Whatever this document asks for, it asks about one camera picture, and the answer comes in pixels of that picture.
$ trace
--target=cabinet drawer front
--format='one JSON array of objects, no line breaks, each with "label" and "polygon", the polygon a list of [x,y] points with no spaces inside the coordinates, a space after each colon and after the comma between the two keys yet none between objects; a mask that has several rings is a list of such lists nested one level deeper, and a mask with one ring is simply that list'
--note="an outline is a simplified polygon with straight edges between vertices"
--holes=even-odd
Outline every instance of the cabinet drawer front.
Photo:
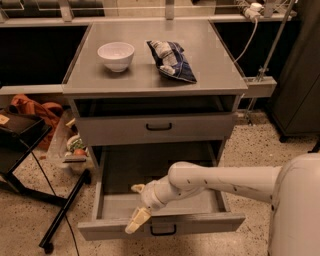
[{"label": "cabinet drawer front", "polygon": [[244,219],[244,214],[239,213],[153,217],[151,221],[131,235],[125,233],[129,219],[83,222],[78,224],[78,228],[87,241],[136,239],[153,236],[231,232],[236,231]]},{"label": "cabinet drawer front", "polygon": [[234,114],[130,118],[78,118],[77,128],[86,145],[120,145],[229,138]]}]

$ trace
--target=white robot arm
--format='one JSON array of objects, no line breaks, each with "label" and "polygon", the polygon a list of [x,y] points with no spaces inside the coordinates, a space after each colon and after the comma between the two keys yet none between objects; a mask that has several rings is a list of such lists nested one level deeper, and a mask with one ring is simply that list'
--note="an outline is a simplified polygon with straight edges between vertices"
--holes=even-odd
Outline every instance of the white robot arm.
[{"label": "white robot arm", "polygon": [[215,189],[272,204],[268,253],[320,255],[320,154],[299,156],[283,167],[201,167],[173,164],[168,175],[134,185],[143,207],[126,228],[135,232],[170,201]]}]

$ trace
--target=drawer handle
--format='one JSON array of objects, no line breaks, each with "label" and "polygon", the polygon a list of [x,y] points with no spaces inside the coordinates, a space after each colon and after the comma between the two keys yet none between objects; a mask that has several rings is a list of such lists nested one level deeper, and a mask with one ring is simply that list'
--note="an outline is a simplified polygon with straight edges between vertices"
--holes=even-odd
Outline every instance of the drawer handle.
[{"label": "drawer handle", "polygon": [[149,124],[146,124],[146,129],[148,131],[167,131],[172,129],[172,123],[169,123],[167,127],[151,127]]},{"label": "drawer handle", "polygon": [[173,231],[172,232],[167,232],[167,233],[154,233],[153,232],[153,227],[152,225],[150,226],[150,231],[151,231],[151,235],[153,236],[172,236],[175,233],[177,233],[177,226],[176,224],[173,225]]}]

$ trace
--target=ceramic bowl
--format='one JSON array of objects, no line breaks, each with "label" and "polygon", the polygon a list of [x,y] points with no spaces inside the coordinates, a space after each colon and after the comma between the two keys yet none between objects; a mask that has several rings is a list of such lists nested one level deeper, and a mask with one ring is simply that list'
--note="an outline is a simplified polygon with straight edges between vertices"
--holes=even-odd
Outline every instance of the ceramic bowl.
[{"label": "ceramic bowl", "polygon": [[108,43],[98,49],[98,55],[108,69],[123,72],[132,62],[134,47],[123,42]]}]

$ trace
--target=cabinet top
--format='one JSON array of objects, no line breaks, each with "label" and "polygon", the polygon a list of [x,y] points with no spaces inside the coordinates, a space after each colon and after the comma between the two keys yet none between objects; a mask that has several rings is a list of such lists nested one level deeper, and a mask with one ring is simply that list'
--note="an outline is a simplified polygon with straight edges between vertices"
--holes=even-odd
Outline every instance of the cabinet top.
[{"label": "cabinet top", "polygon": [[[179,43],[197,83],[162,77],[146,43],[149,40]],[[110,42],[126,42],[135,47],[133,61],[126,71],[109,71],[99,58],[98,48]],[[247,89],[212,25],[206,20],[94,23],[75,58],[68,82],[63,85],[63,93],[70,96],[242,94]]]}]

